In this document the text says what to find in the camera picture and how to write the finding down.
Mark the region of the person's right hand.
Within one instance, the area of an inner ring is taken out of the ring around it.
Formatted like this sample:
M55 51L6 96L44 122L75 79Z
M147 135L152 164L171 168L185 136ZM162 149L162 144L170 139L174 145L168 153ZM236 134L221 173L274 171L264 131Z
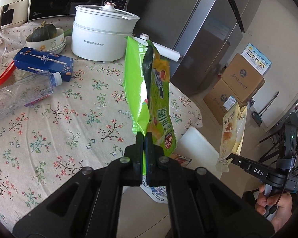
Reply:
M255 210L259 214L264 215L266 213L266 206L277 204L277 211L271 221L275 232L277 232L287 223L292 215L293 194L285 192L282 195L275 194L267 197L264 195L264 191L265 185L262 184L259 187L259 195L255 204Z

